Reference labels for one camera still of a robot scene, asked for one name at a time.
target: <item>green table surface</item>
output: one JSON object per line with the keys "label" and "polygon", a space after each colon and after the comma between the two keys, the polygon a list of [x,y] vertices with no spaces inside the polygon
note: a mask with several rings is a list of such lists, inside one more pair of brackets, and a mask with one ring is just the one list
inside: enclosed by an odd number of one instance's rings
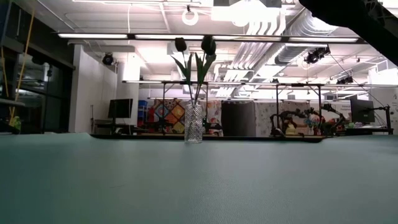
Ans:
{"label": "green table surface", "polygon": [[0,223],[398,223],[398,138],[0,136]]}

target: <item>computer screen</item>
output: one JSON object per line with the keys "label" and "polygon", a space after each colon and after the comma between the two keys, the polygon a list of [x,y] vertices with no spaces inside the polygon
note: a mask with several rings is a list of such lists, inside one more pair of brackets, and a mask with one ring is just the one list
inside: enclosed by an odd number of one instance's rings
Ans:
{"label": "computer screen", "polygon": [[132,99],[111,100],[109,105],[109,118],[130,118]]}
{"label": "computer screen", "polygon": [[351,118],[352,122],[372,123],[375,122],[373,102],[368,100],[351,99]]}

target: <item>crystal vase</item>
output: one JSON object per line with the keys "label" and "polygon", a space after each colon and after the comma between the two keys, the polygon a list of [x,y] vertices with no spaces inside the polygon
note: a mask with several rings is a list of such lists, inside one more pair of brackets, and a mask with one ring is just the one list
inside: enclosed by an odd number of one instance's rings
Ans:
{"label": "crystal vase", "polygon": [[203,108],[189,103],[185,108],[185,143],[201,143],[203,137]]}

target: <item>tulip leaf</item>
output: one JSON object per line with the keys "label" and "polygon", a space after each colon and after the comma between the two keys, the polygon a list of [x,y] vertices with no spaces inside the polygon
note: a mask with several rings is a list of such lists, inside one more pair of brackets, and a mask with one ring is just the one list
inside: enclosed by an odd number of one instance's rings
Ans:
{"label": "tulip leaf", "polygon": [[205,81],[207,72],[209,71],[211,64],[216,60],[216,58],[217,56],[215,54],[207,57],[206,64],[203,66],[202,70],[203,76],[201,77],[201,80],[198,80],[198,82],[200,82],[201,84],[203,83],[203,81]]}
{"label": "tulip leaf", "polygon": [[202,72],[201,72],[201,70],[202,70],[202,61],[201,61],[201,59],[200,59],[200,57],[198,56],[197,53],[195,53],[195,59],[197,61],[197,73],[198,73],[198,82],[199,82],[199,80],[201,79],[201,76],[202,76]]}
{"label": "tulip leaf", "polygon": [[191,66],[192,66],[192,54],[189,55],[188,63],[187,63],[187,74],[185,78],[187,78],[188,85],[191,85]]}
{"label": "tulip leaf", "polygon": [[175,60],[175,63],[178,65],[178,67],[180,68],[181,72],[184,74],[185,78],[188,79],[188,77],[187,77],[187,69],[184,67],[184,65],[181,64],[181,62],[179,62],[173,56],[172,56],[172,58]]}

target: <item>tulip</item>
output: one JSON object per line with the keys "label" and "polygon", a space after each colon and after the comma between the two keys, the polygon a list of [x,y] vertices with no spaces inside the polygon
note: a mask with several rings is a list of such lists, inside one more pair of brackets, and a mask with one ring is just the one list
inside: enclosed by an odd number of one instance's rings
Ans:
{"label": "tulip", "polygon": [[201,42],[201,49],[207,54],[207,55],[214,55],[216,52],[216,42],[213,39],[213,36],[211,35],[206,35],[204,36],[202,42]]}
{"label": "tulip", "polygon": [[185,43],[184,38],[182,37],[177,37],[174,40],[175,48],[178,50],[178,52],[184,52],[187,50],[187,44]]}

